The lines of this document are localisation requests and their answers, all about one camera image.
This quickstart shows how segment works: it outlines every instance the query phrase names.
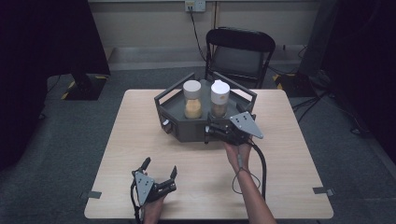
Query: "light wood tabletop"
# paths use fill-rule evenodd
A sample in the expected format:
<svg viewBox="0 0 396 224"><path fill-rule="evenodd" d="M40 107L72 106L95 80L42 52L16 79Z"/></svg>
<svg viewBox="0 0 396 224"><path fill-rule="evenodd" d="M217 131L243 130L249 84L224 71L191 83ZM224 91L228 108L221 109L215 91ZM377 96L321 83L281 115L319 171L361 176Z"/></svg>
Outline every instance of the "light wood tabletop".
<svg viewBox="0 0 396 224"><path fill-rule="evenodd" d="M148 175L161 183L177 166L177 190L167 195L162 219L245 219L242 195L233 192L234 172L221 142L180 143L161 128L154 97L163 90L125 92L92 191L87 218L134 218L130 198L136 170L151 157ZM275 218L331 218L332 207L291 109L281 90L253 90L253 114L264 134L253 141L267 162L266 201ZM249 167L258 178L262 164L252 150Z"/></svg>

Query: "glass jar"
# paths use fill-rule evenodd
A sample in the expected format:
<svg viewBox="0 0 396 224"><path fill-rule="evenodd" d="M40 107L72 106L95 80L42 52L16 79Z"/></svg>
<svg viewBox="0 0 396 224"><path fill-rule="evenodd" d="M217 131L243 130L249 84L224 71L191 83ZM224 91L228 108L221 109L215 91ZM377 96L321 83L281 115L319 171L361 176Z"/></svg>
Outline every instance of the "glass jar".
<svg viewBox="0 0 396 224"><path fill-rule="evenodd" d="M184 115L187 119L198 119L202 116L201 83L189 80L183 84L185 99Z"/></svg>
<svg viewBox="0 0 396 224"><path fill-rule="evenodd" d="M214 118L224 118L227 114L230 86L221 80L215 80L210 89L210 114Z"/></svg>

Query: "person's right hand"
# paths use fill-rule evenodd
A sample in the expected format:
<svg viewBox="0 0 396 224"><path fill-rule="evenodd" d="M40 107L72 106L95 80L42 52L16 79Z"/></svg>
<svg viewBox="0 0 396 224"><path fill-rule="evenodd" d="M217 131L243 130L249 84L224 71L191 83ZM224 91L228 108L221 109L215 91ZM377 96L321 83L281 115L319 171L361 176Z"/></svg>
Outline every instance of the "person's right hand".
<svg viewBox="0 0 396 224"><path fill-rule="evenodd" d="M242 168L248 171L248 159L250 155L251 146L248 144L243 144L240 146L234 146L223 142L225 151L227 152L227 158L233 170L237 173L240 169L238 163L238 154L241 155L242 159Z"/></svg>

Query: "carpeted floor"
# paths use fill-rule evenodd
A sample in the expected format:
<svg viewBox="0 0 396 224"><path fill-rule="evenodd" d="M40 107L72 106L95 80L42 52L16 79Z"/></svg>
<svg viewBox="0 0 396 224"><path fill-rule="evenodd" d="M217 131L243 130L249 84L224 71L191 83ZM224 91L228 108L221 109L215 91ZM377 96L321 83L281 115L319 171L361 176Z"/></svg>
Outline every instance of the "carpeted floor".
<svg viewBox="0 0 396 224"><path fill-rule="evenodd" d="M204 71L204 67L113 71L97 101L61 100L72 78L51 77L45 117L29 147L18 164L0 172L0 223L130 223L89 220L84 217L86 199L80 198L92 189L122 96L129 89L164 89L191 72L202 77ZM264 89L276 88L274 75L267 74ZM290 103L307 99L290 98ZM296 111L296 118L307 108ZM396 180L375 153L375 140L351 133L351 125L349 115L329 95L301 119L323 185L335 192L330 197L334 217L278 223L395 223Z"/></svg>

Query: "bottle cap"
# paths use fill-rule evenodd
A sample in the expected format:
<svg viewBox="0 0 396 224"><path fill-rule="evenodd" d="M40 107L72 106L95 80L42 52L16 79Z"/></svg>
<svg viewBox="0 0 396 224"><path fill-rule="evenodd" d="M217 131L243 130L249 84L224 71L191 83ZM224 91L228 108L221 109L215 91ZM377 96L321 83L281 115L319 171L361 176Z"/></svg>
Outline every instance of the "bottle cap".
<svg viewBox="0 0 396 224"><path fill-rule="evenodd" d="M215 80L215 83L212 84L211 90L210 98L213 103L216 105L224 105L228 102L230 86L227 83L221 80Z"/></svg>
<svg viewBox="0 0 396 224"><path fill-rule="evenodd" d="M188 99L197 99L201 96L201 83L196 80L189 80L183 84L184 96Z"/></svg>

